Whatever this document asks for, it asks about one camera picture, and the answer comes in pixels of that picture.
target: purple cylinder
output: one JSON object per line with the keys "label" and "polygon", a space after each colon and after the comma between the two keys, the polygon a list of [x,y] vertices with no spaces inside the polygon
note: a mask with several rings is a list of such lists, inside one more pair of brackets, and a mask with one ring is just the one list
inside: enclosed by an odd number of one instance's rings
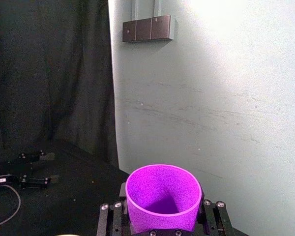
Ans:
{"label": "purple cylinder", "polygon": [[152,229],[193,231],[201,186],[188,171],[171,165],[149,165],[127,179],[126,196],[132,233]]}

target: curtain fold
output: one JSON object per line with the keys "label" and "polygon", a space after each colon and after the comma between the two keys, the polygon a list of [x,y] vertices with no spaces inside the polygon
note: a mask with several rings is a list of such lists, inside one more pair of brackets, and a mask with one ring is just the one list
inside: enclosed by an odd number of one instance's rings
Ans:
{"label": "curtain fold", "polygon": [[63,139],[118,166],[107,0],[0,0],[0,147]]}

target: cup rim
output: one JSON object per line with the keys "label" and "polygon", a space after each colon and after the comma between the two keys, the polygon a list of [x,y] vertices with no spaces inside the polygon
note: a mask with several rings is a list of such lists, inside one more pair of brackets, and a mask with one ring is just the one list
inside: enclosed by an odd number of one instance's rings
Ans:
{"label": "cup rim", "polygon": [[[139,170],[141,170],[141,169],[144,169],[144,168],[152,167],[152,166],[153,166],[153,167],[154,167],[154,166],[166,166],[166,167],[176,168],[176,169],[179,169],[179,170],[184,171],[184,172],[186,172],[187,174],[189,174],[189,175],[195,180],[195,182],[196,182],[196,184],[197,184],[197,187],[199,188],[199,197],[198,197],[196,203],[194,203],[194,204],[192,205],[192,207],[190,207],[189,209],[187,209],[187,210],[185,210],[185,211],[182,211],[182,212],[179,212],[179,213],[174,213],[174,214],[161,214],[161,213],[155,213],[155,212],[152,212],[152,211],[146,210],[146,209],[144,209],[143,207],[141,207],[141,206],[139,206],[138,204],[136,204],[136,203],[131,199],[131,197],[130,197],[130,195],[129,195],[129,193],[128,193],[128,182],[129,182],[129,180],[130,180],[130,177],[131,177],[133,174],[135,174],[137,171],[139,171]],[[183,169],[183,168],[181,168],[181,167],[173,166],[173,165],[167,165],[167,164],[153,164],[153,165],[142,166],[142,167],[136,169],[134,172],[132,172],[132,173],[129,175],[129,177],[128,177],[127,181],[126,181],[125,189],[126,189],[126,197],[127,197],[127,200],[129,200],[129,201],[130,201],[130,202],[131,202],[136,208],[138,208],[139,210],[141,210],[141,211],[143,211],[143,212],[145,212],[145,213],[147,213],[147,214],[154,215],[154,216],[161,216],[161,217],[173,217],[173,216],[181,216],[181,215],[185,215],[185,214],[187,214],[187,213],[193,211],[194,208],[199,207],[199,205],[200,205],[200,201],[201,201],[201,198],[202,198],[202,188],[201,188],[201,186],[200,186],[199,181],[193,176],[193,174],[191,174],[189,171],[187,171],[187,170],[185,170],[185,169]]]}

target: black metal bracket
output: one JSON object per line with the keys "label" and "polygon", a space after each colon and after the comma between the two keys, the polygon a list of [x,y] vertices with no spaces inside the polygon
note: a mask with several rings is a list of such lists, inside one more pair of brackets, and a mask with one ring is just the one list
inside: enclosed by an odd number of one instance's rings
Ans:
{"label": "black metal bracket", "polygon": [[0,162],[0,186],[16,183],[21,188],[47,188],[48,184],[58,180],[57,175],[45,178],[32,178],[33,163],[40,160],[54,160],[53,153],[43,150],[21,153],[12,161]]}
{"label": "black metal bracket", "polygon": [[[125,183],[121,185],[120,201],[113,205],[100,206],[97,236],[131,236],[131,223],[127,210]],[[212,203],[204,199],[199,207],[199,214],[193,232],[181,229],[153,229],[133,234],[132,236],[248,236],[232,227],[222,201]]]}

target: small black device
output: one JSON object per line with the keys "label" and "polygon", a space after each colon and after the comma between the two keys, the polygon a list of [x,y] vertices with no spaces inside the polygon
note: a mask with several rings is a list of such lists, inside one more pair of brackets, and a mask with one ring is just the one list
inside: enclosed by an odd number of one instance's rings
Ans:
{"label": "small black device", "polygon": [[0,186],[16,183],[21,188],[47,188],[48,184],[57,180],[59,176],[31,178],[33,163],[41,160],[50,161],[54,159],[55,154],[40,150],[30,153],[22,152],[12,161],[2,161],[0,162]]}

